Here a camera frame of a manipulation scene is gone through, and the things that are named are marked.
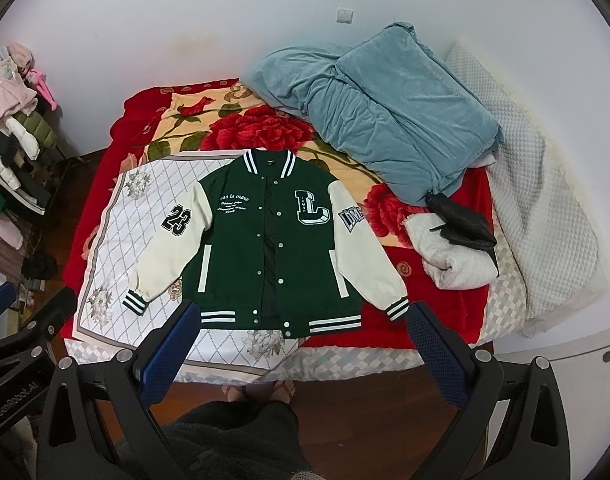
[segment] striped collar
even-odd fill
[[[296,155],[290,152],[290,150],[286,150],[287,156],[285,157],[285,164],[282,167],[282,171],[280,172],[280,178],[285,178],[286,176],[290,176],[291,172],[294,170],[294,164],[296,163]],[[247,167],[247,171],[249,173],[258,174],[258,167],[256,166],[256,162],[254,160],[254,150],[247,150],[243,154],[243,160],[245,161],[245,165]]]

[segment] number 23 patch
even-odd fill
[[[180,236],[184,232],[191,218],[191,211],[188,209],[183,209],[180,204],[176,204],[172,208],[171,215],[165,217],[163,223],[160,224],[160,227],[171,231],[175,236]]]

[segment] blue comforter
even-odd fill
[[[408,204],[424,205],[427,191],[456,191],[468,165],[501,135],[408,23],[393,23],[354,48],[278,50],[241,80],[267,104],[311,122]]]

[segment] white fluffy towel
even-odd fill
[[[445,222],[434,213],[408,216],[403,225],[412,245],[422,258],[422,268],[438,288],[468,290],[496,279],[498,270],[489,254],[452,245],[431,229]]]

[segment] jacket pocket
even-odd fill
[[[202,251],[202,264],[200,265],[200,280],[198,281],[198,292],[205,292],[207,286],[207,272],[210,270],[211,245],[205,245]]]
[[[338,266],[336,265],[335,250],[329,249],[329,259],[332,261],[332,268],[334,269],[334,275],[336,277],[338,293],[341,295],[341,298],[347,298],[349,296],[349,293],[347,292],[347,285],[345,284],[344,276],[341,274],[340,270],[338,270]]]

